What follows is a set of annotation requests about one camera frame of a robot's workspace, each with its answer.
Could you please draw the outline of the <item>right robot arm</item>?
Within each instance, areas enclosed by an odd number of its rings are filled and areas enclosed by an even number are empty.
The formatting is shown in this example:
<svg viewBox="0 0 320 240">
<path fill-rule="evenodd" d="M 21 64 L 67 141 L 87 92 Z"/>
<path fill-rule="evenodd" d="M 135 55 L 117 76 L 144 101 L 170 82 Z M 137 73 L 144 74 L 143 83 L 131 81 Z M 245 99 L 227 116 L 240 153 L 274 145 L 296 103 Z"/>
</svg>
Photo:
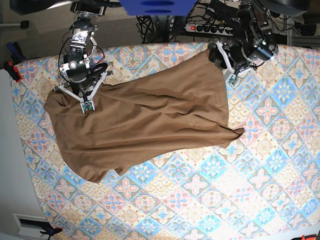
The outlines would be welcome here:
<svg viewBox="0 0 320 240">
<path fill-rule="evenodd" d="M 53 90 L 61 90 L 79 101 L 83 113 L 95 110 L 94 96 L 105 77 L 113 74 L 108 70 L 109 63 L 92 61 L 98 49 L 94 35 L 99 29 L 92 19 L 104 16 L 106 8 L 120 6 L 109 0 L 77 0 L 71 4 L 76 21 L 68 31 L 68 53 L 58 56 L 62 81 Z"/>
</svg>

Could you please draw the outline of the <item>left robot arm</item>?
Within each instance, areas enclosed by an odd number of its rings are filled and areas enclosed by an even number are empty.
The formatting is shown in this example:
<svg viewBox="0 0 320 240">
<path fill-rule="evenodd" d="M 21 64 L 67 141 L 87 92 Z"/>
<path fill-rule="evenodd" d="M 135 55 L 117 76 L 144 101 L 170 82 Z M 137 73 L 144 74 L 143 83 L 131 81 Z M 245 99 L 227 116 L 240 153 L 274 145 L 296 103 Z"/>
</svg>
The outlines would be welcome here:
<svg viewBox="0 0 320 240">
<path fill-rule="evenodd" d="M 224 71 L 226 83 L 235 86 L 249 71 L 255 71 L 278 53 L 267 10 L 257 0 L 241 0 L 234 8 L 220 0 L 209 6 L 222 21 L 218 29 L 230 30 L 208 43 L 209 60 Z"/>
</svg>

